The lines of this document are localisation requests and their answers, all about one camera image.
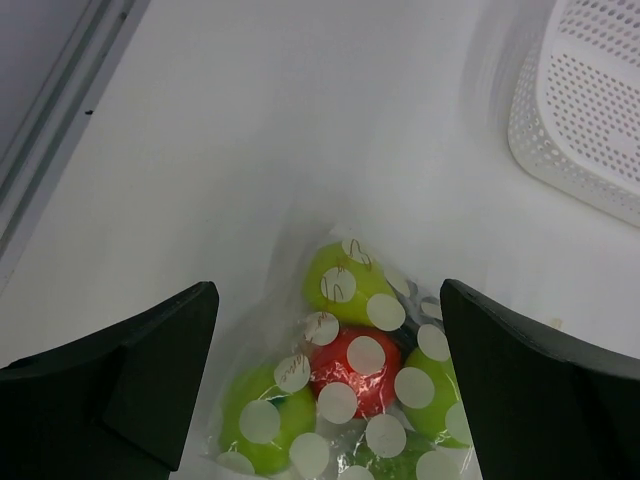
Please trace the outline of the clear polka dot zip bag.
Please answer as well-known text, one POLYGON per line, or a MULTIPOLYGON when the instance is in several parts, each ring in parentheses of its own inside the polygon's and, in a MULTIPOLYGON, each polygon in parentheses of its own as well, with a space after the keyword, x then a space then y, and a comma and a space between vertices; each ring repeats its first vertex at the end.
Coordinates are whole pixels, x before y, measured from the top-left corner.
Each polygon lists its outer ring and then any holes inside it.
POLYGON ((359 238, 292 222, 216 342, 206 456, 248 479, 477 479, 439 296, 359 238))

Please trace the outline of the orange red fake tomato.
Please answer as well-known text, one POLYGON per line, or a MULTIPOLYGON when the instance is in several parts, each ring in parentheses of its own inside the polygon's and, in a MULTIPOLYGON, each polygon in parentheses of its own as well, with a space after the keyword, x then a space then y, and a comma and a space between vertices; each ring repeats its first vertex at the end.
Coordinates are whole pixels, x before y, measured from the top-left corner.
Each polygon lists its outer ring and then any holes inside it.
POLYGON ((328 385, 344 384, 357 400, 354 416, 371 418, 395 401, 394 382, 401 367, 401 351, 385 332, 343 328, 331 343, 311 354, 310 388, 319 397, 328 385))

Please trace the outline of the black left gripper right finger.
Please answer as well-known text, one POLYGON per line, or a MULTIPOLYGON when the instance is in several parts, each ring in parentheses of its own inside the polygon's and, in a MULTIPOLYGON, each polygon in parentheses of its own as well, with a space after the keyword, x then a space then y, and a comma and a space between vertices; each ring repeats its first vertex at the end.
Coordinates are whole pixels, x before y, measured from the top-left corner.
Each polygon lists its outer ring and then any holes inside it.
POLYGON ((483 478, 638 478, 638 359, 459 280, 443 282, 440 300, 483 478))

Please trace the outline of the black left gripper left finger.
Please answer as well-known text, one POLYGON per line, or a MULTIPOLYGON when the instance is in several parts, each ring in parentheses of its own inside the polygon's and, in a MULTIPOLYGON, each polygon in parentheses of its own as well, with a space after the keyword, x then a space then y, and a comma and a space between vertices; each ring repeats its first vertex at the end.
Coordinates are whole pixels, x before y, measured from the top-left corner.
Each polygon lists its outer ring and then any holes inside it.
POLYGON ((219 294, 199 282, 1 370, 4 479, 166 479, 178 470, 219 294))

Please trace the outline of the pale green fake cabbage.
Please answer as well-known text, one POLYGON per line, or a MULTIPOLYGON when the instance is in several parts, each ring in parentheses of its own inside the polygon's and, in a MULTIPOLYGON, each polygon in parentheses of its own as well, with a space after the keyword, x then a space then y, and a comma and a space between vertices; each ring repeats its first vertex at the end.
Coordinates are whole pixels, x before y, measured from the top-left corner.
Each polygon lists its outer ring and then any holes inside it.
POLYGON ((471 446, 449 345, 438 327, 419 327, 417 347, 396 377, 396 396, 413 429, 432 443, 454 449, 471 446))

